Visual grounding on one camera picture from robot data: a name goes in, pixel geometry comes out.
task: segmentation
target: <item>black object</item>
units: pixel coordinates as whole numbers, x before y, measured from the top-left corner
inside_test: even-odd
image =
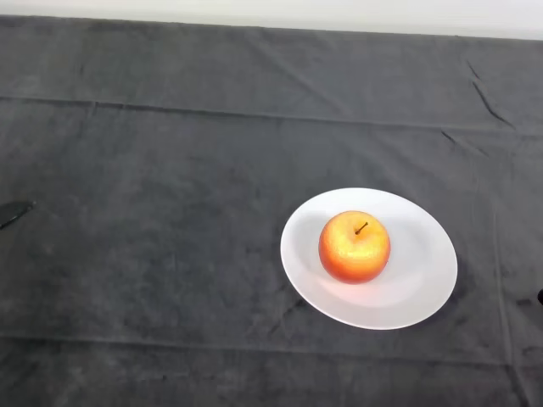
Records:
[[[16,201],[0,206],[0,229],[11,225],[22,215],[31,211],[36,206],[35,202]]]

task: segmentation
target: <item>table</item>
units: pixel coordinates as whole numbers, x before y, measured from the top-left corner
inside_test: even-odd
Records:
[[[0,399],[543,405],[543,42],[0,18]],[[445,228],[449,302],[389,332],[289,285],[306,199]]]

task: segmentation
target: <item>white plate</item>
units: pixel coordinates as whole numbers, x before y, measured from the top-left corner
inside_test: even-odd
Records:
[[[332,278],[318,254],[322,228],[346,210],[375,216],[390,237],[383,272],[357,285]],[[285,225],[281,259],[288,279],[308,303],[335,320],[368,329],[425,320],[443,306],[456,283],[455,249],[438,221],[413,202],[375,189],[337,189],[305,202]]]

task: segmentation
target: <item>apple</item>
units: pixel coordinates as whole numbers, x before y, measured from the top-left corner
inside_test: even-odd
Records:
[[[383,271],[390,239],[373,216],[355,210],[335,215],[322,229],[319,257],[324,269],[342,282],[369,282]]]

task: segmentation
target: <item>apple stem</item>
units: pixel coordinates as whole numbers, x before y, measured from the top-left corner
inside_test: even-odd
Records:
[[[367,222],[364,224],[363,227],[361,227],[359,230],[355,231],[355,234],[359,234],[362,229],[364,229],[367,226]]]

